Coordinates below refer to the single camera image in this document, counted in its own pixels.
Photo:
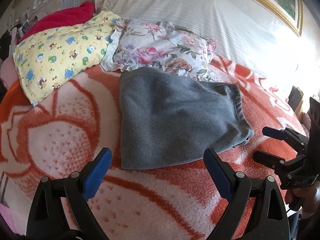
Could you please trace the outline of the person's right hand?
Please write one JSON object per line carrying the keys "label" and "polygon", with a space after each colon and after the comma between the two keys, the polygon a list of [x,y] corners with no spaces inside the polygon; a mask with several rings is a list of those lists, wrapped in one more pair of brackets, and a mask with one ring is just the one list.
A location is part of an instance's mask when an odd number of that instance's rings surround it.
{"label": "person's right hand", "polygon": [[287,190],[285,203],[290,204],[294,197],[304,199],[304,203],[302,204],[303,211],[315,213],[319,207],[319,181],[316,181],[310,187]]}

